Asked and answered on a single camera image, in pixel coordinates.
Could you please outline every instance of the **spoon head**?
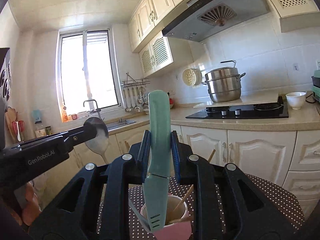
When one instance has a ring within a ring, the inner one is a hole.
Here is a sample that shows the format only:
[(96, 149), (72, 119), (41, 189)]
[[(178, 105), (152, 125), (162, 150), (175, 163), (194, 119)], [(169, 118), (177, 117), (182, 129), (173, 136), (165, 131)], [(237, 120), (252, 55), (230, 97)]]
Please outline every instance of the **spoon head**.
[(98, 117), (90, 117), (84, 125), (93, 125), (97, 130), (97, 136), (85, 142), (85, 145), (93, 152), (104, 158), (104, 153), (109, 144), (109, 133), (106, 124)]

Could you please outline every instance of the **sink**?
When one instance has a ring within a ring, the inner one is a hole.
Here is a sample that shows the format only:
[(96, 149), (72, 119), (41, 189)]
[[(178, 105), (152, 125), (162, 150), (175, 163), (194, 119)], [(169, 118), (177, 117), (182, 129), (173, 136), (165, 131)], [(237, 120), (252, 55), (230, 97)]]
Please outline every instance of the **sink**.
[(135, 122), (136, 121), (119, 119), (119, 121), (117, 121), (117, 122), (107, 123), (106, 126), (107, 126), (107, 129), (110, 130), (110, 129), (122, 127), (122, 126), (125, 126), (125, 125), (128, 125), (128, 124), (132, 124), (132, 123), (135, 123)]

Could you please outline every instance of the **faucet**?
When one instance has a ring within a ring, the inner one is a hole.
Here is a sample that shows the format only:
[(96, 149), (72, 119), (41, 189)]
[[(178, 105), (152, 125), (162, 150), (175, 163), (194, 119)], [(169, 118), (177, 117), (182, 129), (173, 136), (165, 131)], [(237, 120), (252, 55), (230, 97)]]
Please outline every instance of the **faucet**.
[(88, 100), (85, 100), (85, 101), (83, 102), (83, 107), (84, 107), (84, 103), (85, 103), (85, 102), (92, 102), (92, 101), (96, 102), (98, 116), (99, 116), (99, 119), (101, 119), (101, 115), (100, 115), (100, 112), (99, 112), (98, 103), (97, 103), (97, 101), (96, 101), (95, 99), (88, 99)]

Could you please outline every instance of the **range hood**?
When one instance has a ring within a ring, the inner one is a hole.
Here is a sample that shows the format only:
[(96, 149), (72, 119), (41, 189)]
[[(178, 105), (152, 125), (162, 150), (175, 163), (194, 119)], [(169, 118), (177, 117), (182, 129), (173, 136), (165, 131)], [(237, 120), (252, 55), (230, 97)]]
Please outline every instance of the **range hood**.
[(189, 8), (162, 30), (164, 36), (202, 41), (268, 13), (264, 0), (190, 0), (187, 4)]

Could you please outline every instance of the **gas stove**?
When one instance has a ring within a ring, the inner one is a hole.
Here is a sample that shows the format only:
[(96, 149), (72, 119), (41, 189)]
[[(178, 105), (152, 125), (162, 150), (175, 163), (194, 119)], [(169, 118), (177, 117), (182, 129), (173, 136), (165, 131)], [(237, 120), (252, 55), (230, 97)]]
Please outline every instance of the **gas stove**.
[(206, 107), (205, 110), (189, 115), (190, 119), (270, 119), (289, 118), (287, 102), (278, 97), (276, 103)]

